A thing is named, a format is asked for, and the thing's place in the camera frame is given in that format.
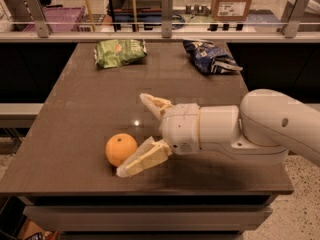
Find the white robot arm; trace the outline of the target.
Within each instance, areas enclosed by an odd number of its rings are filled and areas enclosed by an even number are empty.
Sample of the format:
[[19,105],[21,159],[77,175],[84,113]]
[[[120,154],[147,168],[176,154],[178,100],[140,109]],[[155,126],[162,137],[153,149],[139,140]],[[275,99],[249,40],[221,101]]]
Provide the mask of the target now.
[[174,105],[147,93],[140,99],[160,121],[161,139],[145,140],[117,168],[121,178],[157,166],[172,154],[209,151],[256,163],[279,163],[293,151],[320,164],[320,112],[283,93],[257,89],[238,106]]

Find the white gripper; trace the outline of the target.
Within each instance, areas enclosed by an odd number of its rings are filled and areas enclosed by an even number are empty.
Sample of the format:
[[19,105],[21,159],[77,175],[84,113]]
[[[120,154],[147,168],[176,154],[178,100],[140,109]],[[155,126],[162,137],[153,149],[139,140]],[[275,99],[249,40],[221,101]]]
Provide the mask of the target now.
[[155,141],[153,137],[145,140],[117,168],[116,175],[120,178],[131,177],[157,166],[167,161],[173,153],[187,155],[200,152],[198,137],[200,107],[197,104],[173,106],[169,100],[148,93],[141,93],[140,99],[158,120],[162,119],[160,129],[165,141],[163,139]]

